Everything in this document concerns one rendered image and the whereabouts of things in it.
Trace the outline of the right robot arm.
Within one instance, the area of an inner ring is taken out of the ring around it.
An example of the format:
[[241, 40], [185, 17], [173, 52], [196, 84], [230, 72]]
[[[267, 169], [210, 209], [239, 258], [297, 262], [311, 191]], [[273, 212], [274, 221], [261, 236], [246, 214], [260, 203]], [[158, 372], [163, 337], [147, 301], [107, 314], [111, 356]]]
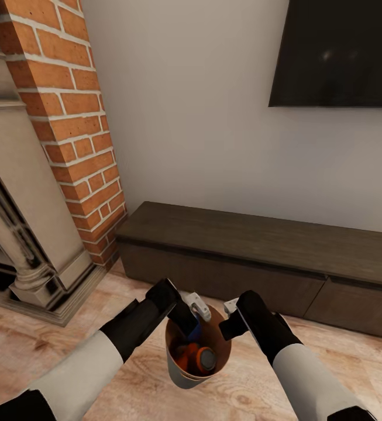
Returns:
[[257, 292], [224, 302], [228, 319], [220, 322], [224, 340], [250, 331], [267, 356], [298, 421], [379, 421], [293, 335], [282, 316], [272, 312]]

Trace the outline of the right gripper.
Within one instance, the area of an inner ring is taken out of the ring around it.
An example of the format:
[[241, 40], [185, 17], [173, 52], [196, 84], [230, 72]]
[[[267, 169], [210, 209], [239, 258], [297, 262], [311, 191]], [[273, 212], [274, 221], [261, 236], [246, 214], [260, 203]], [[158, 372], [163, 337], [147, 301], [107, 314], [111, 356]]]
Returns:
[[234, 313], [230, 316], [229, 319], [220, 322], [219, 328], [223, 334], [224, 340], [232, 340], [236, 336], [241, 336], [245, 332], [249, 331], [249, 329], [241, 329], [241, 327], [236, 323], [234, 320]]

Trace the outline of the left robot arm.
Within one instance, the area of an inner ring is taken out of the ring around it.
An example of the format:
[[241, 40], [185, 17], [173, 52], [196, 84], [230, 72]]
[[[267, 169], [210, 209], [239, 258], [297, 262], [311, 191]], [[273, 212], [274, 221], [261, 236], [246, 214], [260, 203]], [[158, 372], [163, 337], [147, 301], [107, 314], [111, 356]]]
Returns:
[[208, 305], [196, 292], [182, 301], [173, 283], [161, 279], [143, 301], [133, 298], [70, 355], [0, 405], [0, 421], [81, 421], [166, 316], [189, 335], [199, 324], [193, 310], [211, 320]]

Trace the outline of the trash can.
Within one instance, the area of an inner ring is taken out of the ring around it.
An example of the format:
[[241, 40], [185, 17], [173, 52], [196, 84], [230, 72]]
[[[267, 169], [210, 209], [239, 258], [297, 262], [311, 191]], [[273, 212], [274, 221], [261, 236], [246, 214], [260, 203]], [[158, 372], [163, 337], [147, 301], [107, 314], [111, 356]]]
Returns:
[[[211, 312], [211, 320], [206, 322], [199, 312], [195, 311], [195, 315], [201, 324], [201, 337], [196, 342], [188, 343], [183, 338], [182, 331], [178, 324], [173, 322], [171, 318], [166, 325], [166, 350], [168, 359], [168, 369], [171, 380], [182, 389], [191, 389], [206, 379], [219, 373], [229, 361], [232, 347], [232, 340], [225, 341], [221, 329], [219, 328], [220, 322], [224, 321], [221, 313], [214, 307], [208, 305]], [[216, 355], [215, 369], [205, 375], [194, 375], [191, 372], [188, 374], [183, 371], [178, 364], [174, 362], [174, 357], [182, 351], [186, 346], [191, 344], [198, 344], [199, 348], [210, 348]]]

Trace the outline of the can of soda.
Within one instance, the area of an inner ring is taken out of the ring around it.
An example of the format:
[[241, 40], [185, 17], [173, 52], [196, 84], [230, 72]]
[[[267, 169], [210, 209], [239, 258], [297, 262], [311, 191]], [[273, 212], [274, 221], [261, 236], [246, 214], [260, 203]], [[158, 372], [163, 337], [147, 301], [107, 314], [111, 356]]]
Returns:
[[199, 322], [198, 326], [189, 335], [184, 335], [184, 334], [182, 335], [183, 335], [183, 338], [185, 338], [186, 341], [190, 343], [190, 342], [196, 342], [197, 340], [199, 340], [199, 338], [201, 337], [201, 332], [202, 332], [202, 329], [201, 329], [201, 324]]
[[188, 368], [194, 375], [209, 374], [215, 366], [216, 355], [210, 348], [201, 347], [189, 355]]
[[176, 364], [178, 364], [178, 366], [183, 370], [183, 371], [185, 371], [186, 373], [190, 373], [190, 370], [189, 370], [189, 368], [188, 368], [188, 358], [189, 358], [189, 355], [193, 352], [193, 351], [195, 351], [195, 350], [197, 350], [198, 349], [198, 347], [199, 347], [199, 345], [198, 344], [191, 344], [191, 345], [188, 345], [188, 346], [186, 346], [182, 351], [180, 351], [178, 354], [177, 354], [177, 356], [176, 357], [174, 357], [174, 362], [176, 363]]

